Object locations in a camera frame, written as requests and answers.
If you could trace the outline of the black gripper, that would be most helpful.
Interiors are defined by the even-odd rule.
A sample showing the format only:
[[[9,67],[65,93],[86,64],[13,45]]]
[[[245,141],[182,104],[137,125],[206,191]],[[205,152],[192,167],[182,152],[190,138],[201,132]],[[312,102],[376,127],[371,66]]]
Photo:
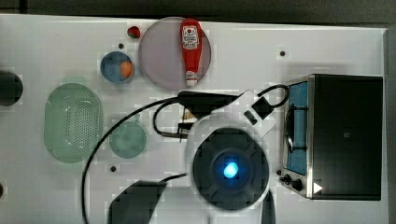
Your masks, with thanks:
[[[181,91],[177,95],[178,102],[186,107],[197,119],[209,115],[212,111],[222,108],[237,99],[236,95],[207,93],[197,91]],[[194,122],[179,123],[178,130],[190,130]]]

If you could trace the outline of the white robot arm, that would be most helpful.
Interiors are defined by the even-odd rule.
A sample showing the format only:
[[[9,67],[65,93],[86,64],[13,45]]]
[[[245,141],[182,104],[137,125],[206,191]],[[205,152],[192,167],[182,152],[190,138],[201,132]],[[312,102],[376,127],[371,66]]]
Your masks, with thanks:
[[[263,141],[276,126],[268,102],[253,91],[182,91],[177,98],[197,117],[185,158],[206,223],[276,224],[269,149]]]

